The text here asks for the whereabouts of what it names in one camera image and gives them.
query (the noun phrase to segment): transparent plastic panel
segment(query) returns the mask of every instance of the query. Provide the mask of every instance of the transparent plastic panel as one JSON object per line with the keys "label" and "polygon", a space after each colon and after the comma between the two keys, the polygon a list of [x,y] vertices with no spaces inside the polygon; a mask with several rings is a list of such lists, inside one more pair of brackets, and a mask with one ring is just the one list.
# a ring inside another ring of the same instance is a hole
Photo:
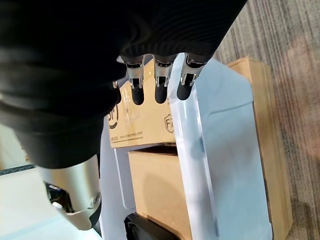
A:
{"label": "transparent plastic panel", "polygon": [[174,62],[168,97],[192,238],[271,240],[251,86],[211,59],[181,101],[184,59]]}

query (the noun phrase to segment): carpet floor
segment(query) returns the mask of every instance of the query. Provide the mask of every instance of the carpet floor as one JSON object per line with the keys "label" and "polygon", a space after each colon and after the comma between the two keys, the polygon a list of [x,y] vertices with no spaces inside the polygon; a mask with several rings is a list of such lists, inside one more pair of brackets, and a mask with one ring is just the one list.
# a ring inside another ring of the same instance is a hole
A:
{"label": "carpet floor", "polygon": [[248,0],[214,57],[271,66],[293,213],[288,240],[320,240],[320,0]]}

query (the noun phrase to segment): white table surface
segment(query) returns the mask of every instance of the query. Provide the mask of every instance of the white table surface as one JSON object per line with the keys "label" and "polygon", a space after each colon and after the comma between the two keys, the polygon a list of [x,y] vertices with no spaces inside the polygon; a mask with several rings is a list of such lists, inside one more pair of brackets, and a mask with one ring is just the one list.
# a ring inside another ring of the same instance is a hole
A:
{"label": "white table surface", "polygon": [[101,240],[81,231],[51,206],[36,169],[0,176],[0,240]]}

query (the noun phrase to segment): black fingertip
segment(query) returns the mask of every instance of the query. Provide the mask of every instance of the black fingertip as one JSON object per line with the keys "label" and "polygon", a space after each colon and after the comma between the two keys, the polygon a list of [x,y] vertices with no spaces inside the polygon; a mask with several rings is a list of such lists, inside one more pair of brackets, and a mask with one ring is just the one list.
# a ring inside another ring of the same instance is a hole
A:
{"label": "black fingertip", "polygon": [[132,100],[136,105],[143,104],[145,100],[144,89],[135,86],[134,89],[132,89]]}
{"label": "black fingertip", "polygon": [[180,100],[187,100],[191,94],[191,90],[192,90],[192,86],[182,85],[181,82],[179,82],[179,86],[176,91],[176,96]]}
{"label": "black fingertip", "polygon": [[155,86],[154,98],[158,104],[163,104],[167,99],[168,87],[160,84],[160,86]]}

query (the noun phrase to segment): brown cardboard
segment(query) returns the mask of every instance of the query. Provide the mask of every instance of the brown cardboard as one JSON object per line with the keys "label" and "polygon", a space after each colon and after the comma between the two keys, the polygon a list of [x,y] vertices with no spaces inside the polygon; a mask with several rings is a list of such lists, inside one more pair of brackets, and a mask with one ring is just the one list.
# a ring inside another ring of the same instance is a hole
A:
{"label": "brown cardboard", "polygon": [[175,142],[169,102],[155,100],[153,60],[144,66],[143,89],[144,102],[135,105],[129,82],[120,88],[122,100],[108,114],[112,148]]}
{"label": "brown cardboard", "polygon": [[177,154],[132,151],[129,152],[129,161],[136,212],[180,239],[191,240]]}
{"label": "brown cardboard", "polygon": [[[254,117],[273,237],[274,240],[285,240],[292,227],[293,216],[271,70],[263,62],[249,57],[241,58],[228,66],[247,78],[252,86]],[[150,92],[154,101],[153,89]],[[151,135],[153,131],[155,129],[150,128],[149,134]],[[154,136],[158,139],[157,143],[161,143],[161,138],[156,134]],[[173,230],[179,236],[183,236],[182,239],[189,240],[190,226],[189,222],[185,222],[188,213],[185,208],[178,157],[163,153],[151,154],[146,152],[129,154],[137,212]]]}
{"label": "brown cardboard", "polygon": [[281,139],[271,70],[249,57],[228,64],[252,86],[254,118],[273,239],[285,240],[293,224],[285,150]]}

